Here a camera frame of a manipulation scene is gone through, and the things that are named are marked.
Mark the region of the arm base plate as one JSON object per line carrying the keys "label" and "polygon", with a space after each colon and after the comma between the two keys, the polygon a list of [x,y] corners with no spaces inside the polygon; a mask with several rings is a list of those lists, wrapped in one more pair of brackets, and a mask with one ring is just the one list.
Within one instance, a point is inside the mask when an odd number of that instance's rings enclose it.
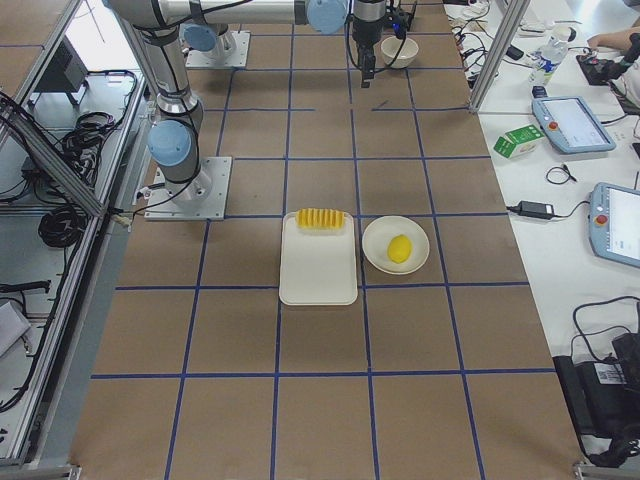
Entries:
{"label": "arm base plate", "polygon": [[200,160],[200,173],[182,191],[182,186],[167,183],[159,167],[155,183],[164,186],[147,196],[151,207],[143,211],[150,221],[221,221],[225,217],[226,201],[232,169],[231,157],[206,157]]}
{"label": "arm base plate", "polygon": [[190,49],[186,68],[190,70],[244,69],[248,60],[249,31],[228,31],[219,38],[219,44],[211,52]]}

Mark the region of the person forearm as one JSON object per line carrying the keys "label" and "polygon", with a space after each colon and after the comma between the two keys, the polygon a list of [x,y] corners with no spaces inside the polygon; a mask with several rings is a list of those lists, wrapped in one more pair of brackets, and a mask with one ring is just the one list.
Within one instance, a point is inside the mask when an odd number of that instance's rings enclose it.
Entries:
{"label": "person forearm", "polygon": [[632,42],[630,40],[631,35],[637,33],[639,33],[638,27],[632,27],[616,32],[601,33],[589,38],[587,40],[587,45],[592,50],[598,50],[599,48],[603,47],[619,51],[626,51],[632,45]]}

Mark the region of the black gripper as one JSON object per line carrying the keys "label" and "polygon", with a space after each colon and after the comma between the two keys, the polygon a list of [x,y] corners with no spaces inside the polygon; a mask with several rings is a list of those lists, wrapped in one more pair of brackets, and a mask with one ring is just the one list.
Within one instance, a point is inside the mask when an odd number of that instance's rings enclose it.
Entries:
{"label": "black gripper", "polygon": [[385,0],[355,0],[352,8],[352,37],[360,48],[362,88],[369,88],[375,78],[376,56],[374,46],[380,41],[386,18]]}

